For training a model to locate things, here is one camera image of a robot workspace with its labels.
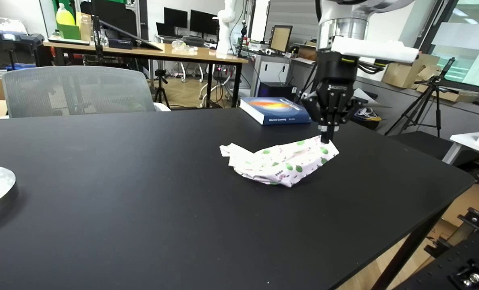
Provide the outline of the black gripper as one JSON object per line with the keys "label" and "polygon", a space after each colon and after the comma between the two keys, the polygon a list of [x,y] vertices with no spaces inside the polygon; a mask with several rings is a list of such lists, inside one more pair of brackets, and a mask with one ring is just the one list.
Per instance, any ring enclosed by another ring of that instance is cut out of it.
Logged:
{"label": "black gripper", "polygon": [[354,95],[359,60],[344,57],[338,52],[320,50],[317,58],[317,74],[313,79],[313,94],[320,103],[322,142],[330,144],[328,113],[333,111],[333,136],[349,121],[349,103]]}

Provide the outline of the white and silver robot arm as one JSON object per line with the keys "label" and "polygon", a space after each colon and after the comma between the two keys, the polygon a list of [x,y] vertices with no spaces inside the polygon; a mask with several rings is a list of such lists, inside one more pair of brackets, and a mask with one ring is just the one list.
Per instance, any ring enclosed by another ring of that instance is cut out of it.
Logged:
{"label": "white and silver robot arm", "polygon": [[315,0],[318,49],[310,94],[305,103],[330,144],[349,120],[359,71],[378,73],[388,63],[413,63],[420,52],[402,42],[367,39],[368,21],[405,8],[413,0]]}

